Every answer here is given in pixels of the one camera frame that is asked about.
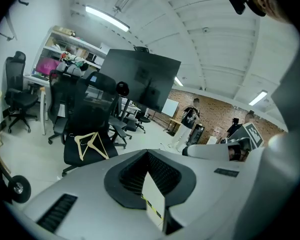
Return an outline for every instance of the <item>clothes hanger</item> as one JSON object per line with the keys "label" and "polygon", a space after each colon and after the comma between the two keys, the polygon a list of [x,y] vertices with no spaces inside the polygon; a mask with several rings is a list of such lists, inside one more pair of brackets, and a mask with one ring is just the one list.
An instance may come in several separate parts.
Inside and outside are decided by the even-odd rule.
{"label": "clothes hanger", "polygon": [[82,154],[80,140],[82,140],[82,139],[84,139],[86,137],[89,137],[91,135],[93,135],[92,138],[94,138],[94,136],[96,135],[96,133],[95,132],[91,132],[91,133],[83,135],[83,136],[77,135],[77,136],[74,137],[74,141],[75,141],[75,143],[78,146],[78,151],[79,151],[79,156],[80,156],[81,161],[84,160],[84,154],[86,153],[86,151],[88,149],[88,146],[86,146],[86,148],[85,148],[85,150],[84,150],[84,152]]}
{"label": "clothes hanger", "polygon": [[[103,148],[105,154],[104,154],[100,149],[98,149],[98,148],[94,145],[94,141],[95,141],[95,139],[96,139],[97,136],[99,137],[99,140],[100,140],[100,142],[101,142],[101,145],[102,145],[102,148]],[[104,144],[103,144],[102,141],[101,141],[99,132],[97,132],[97,133],[92,137],[92,139],[90,139],[90,140],[87,142],[87,146],[88,146],[89,148],[94,149],[95,151],[97,151],[101,156],[103,156],[104,159],[109,159],[109,156],[108,156],[107,151],[106,151],[106,149],[105,149],[105,147],[104,147]]]}

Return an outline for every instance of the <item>fluorescent ceiling light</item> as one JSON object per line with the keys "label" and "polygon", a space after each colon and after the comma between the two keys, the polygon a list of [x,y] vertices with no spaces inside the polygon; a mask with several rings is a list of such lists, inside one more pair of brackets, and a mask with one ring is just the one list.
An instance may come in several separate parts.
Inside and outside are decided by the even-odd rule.
{"label": "fluorescent ceiling light", "polygon": [[86,6],[85,11],[87,13],[98,16],[107,22],[110,22],[111,24],[115,25],[119,29],[122,29],[124,32],[127,32],[130,29],[130,27],[127,24],[124,24],[123,22],[121,22],[120,20],[116,19],[115,17],[107,14],[106,12],[103,12],[103,11],[97,10],[97,9],[93,9],[90,6]]}
{"label": "fluorescent ceiling light", "polygon": [[254,104],[258,103],[261,101],[268,93],[263,90],[253,101],[249,103],[249,105],[253,106]]}
{"label": "fluorescent ceiling light", "polygon": [[178,83],[178,85],[184,86],[177,77],[175,77],[174,80]]}

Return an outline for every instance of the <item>white ceiling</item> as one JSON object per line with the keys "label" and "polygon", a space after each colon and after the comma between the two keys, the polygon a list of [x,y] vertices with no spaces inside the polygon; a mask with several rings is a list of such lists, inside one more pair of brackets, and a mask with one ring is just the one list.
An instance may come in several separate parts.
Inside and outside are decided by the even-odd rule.
{"label": "white ceiling", "polygon": [[[131,50],[146,46],[151,53],[181,61],[177,77],[187,90],[202,89],[203,95],[225,98],[236,106],[249,104],[262,90],[271,95],[300,45],[293,26],[260,18],[249,8],[237,15],[228,0],[68,0],[68,4],[69,26],[88,42]],[[115,16],[130,26],[129,32],[87,15],[84,5]],[[283,119],[270,95],[253,108],[281,127]]]}

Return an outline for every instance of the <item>wheel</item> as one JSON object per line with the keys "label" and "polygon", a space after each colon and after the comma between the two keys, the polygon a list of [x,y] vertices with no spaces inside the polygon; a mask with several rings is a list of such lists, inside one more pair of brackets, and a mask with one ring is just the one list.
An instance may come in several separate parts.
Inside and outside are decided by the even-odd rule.
{"label": "wheel", "polygon": [[9,182],[8,190],[11,194],[11,198],[17,203],[23,204],[28,201],[31,196],[31,185],[29,181],[21,175],[14,176],[12,179],[18,187],[15,187],[15,184]]}

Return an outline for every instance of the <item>yellow black tape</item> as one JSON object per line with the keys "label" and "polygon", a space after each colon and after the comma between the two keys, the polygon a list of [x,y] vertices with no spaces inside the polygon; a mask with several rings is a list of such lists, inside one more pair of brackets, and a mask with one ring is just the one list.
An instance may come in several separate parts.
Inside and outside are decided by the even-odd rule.
{"label": "yellow black tape", "polygon": [[147,202],[147,204],[151,207],[151,209],[155,212],[155,214],[158,215],[159,218],[163,221],[164,217],[161,216],[161,214],[152,206],[152,204],[144,197],[143,194],[141,194],[141,198]]}

